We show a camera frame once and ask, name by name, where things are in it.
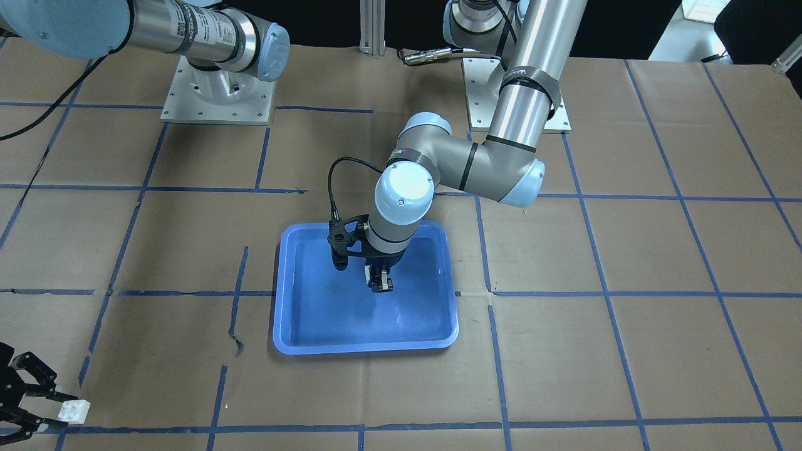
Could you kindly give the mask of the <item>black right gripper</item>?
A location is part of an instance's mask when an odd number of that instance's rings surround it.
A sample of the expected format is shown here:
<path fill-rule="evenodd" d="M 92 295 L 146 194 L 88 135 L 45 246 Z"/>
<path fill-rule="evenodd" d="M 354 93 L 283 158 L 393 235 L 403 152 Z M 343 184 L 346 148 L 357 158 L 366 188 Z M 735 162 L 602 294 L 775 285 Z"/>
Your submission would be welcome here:
<path fill-rule="evenodd" d="M 68 422 L 39 417 L 20 408 L 23 396 L 43 397 L 62 403 L 78 400 L 78 397 L 60 392 L 56 371 L 33 352 L 25 352 L 14 359 L 13 354 L 12 346 L 1 343 L 1 420 L 18 426 L 14 433 L 2 435 L 1 439 L 30 439 L 34 433 L 49 428 L 68 428 Z M 36 383 L 25 383 L 18 371 L 30 374 Z"/>

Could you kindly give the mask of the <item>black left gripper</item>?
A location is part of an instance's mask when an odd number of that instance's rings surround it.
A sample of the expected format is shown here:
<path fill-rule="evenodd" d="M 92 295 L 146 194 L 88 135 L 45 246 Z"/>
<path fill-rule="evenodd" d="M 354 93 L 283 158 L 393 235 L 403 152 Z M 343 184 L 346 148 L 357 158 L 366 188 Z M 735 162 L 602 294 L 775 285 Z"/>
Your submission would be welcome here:
<path fill-rule="evenodd" d="M 392 271 L 392 266 L 397 264 L 404 256 L 404 252 L 405 251 L 399 251 L 397 253 L 387 254 L 372 247 L 363 251 L 366 283 L 373 293 L 387 293 L 393 291 L 390 271 Z"/>

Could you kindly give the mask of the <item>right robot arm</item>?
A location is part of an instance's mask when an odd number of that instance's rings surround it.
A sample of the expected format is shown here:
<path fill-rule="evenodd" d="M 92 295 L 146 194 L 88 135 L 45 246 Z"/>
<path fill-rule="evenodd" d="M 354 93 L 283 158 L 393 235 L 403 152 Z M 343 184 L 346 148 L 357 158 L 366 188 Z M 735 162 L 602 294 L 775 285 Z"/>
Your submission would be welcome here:
<path fill-rule="evenodd" d="M 78 191 L 37 178 L 86 80 L 127 48 L 178 59 L 161 120 L 265 126 L 289 34 L 214 1 L 3 1 L 2 243 L 31 192 Z"/>

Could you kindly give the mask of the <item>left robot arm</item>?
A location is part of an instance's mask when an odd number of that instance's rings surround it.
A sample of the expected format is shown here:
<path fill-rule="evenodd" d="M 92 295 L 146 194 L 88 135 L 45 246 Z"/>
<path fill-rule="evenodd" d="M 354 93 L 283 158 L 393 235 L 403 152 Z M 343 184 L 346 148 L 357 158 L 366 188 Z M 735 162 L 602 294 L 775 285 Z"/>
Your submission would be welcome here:
<path fill-rule="evenodd" d="M 432 206 L 435 189 L 467 192 L 526 209 L 541 189 L 536 157 L 545 125 L 561 106 L 560 80 L 585 12 L 585 1 L 450 1 L 443 34 L 450 44 L 499 60 L 490 76 L 484 140 L 461 138 L 435 112 L 412 115 L 380 171 L 373 207 L 355 218 L 358 256 L 372 291 L 393 288 L 390 271 Z"/>

